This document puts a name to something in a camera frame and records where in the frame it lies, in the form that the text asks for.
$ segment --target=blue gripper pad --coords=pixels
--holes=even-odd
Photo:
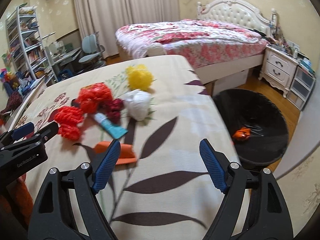
[[[95,181],[92,189],[97,194],[99,190],[104,189],[107,185],[109,177],[116,166],[116,162],[120,156],[121,145],[119,141],[107,149],[108,153],[102,160],[95,174]]]
[[[224,170],[204,140],[200,142],[199,150],[201,158],[209,172],[214,186],[224,193],[228,188],[225,182]]]
[[[33,123],[26,123],[25,125],[15,129],[11,135],[11,138],[15,141],[18,141],[21,138],[27,136],[29,133],[32,133],[34,130],[35,126],[33,125]]]

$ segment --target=storage box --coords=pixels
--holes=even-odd
[[[216,95],[223,90],[236,88],[245,84],[247,82],[248,73],[249,69],[246,69],[230,76],[218,79],[214,83],[213,94]]]

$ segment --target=metal screw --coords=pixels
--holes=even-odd
[[[230,166],[233,169],[238,169],[239,168],[239,164],[238,163],[231,163]]]
[[[90,164],[89,163],[82,163],[81,164],[81,169],[86,170],[87,168],[89,168]]]
[[[57,169],[56,168],[52,168],[49,170],[49,173],[50,174],[55,174],[57,172]]]
[[[268,168],[264,168],[264,169],[263,169],[263,172],[264,172],[265,174],[270,174],[270,173],[271,173],[271,170],[269,170]]]

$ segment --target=white nightstand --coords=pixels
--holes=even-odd
[[[282,90],[286,98],[298,64],[284,52],[267,46],[259,80],[264,78],[271,86]]]

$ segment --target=tufted headboard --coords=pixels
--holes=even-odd
[[[197,12],[199,20],[232,23],[270,36],[270,21],[260,14],[258,8],[243,0],[215,0],[204,9],[201,2],[198,2]]]

